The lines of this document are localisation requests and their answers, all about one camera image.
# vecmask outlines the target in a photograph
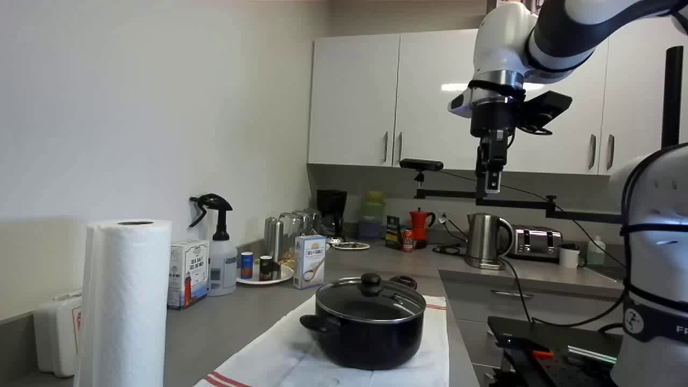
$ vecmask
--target pot handle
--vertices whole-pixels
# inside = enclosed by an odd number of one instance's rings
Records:
[[[435,213],[428,213],[428,228],[433,228],[433,225],[435,225],[435,220],[437,220],[437,216]]]
[[[395,276],[395,278],[389,278],[389,283],[398,283],[398,285],[405,285],[405,286],[417,291],[417,283],[409,276]]]
[[[307,314],[299,319],[304,327],[307,327],[315,333],[325,333],[327,331],[327,322],[320,317]]]
[[[382,291],[382,279],[377,273],[364,273],[359,285],[361,296],[377,298]]]

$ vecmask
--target toaster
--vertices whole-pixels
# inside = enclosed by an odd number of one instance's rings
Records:
[[[563,235],[542,227],[514,227],[511,258],[559,262]]]

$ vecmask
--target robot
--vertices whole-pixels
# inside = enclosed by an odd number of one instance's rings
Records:
[[[599,43],[640,18],[667,18],[688,32],[688,0],[547,0],[540,18],[504,3],[486,16],[473,83],[450,106],[472,119],[479,138],[481,196],[500,193],[514,129],[535,134],[571,106],[562,95],[524,101],[524,83],[563,81]],[[658,152],[625,174],[629,298],[614,379],[620,387],[688,387],[688,144]]]

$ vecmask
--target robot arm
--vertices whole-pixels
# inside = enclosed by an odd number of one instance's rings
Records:
[[[478,193],[500,193],[517,129],[542,134],[571,100],[549,93],[524,101],[524,83],[553,84],[581,67],[599,43],[640,18],[674,16],[688,31],[688,0],[547,0],[540,18],[504,3],[479,27],[476,75],[452,112],[479,138]]]

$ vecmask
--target box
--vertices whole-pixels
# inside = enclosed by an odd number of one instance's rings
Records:
[[[309,289],[325,285],[327,240],[320,235],[299,238],[295,243],[295,286]]]
[[[172,243],[169,307],[186,311],[209,296],[209,243]]]

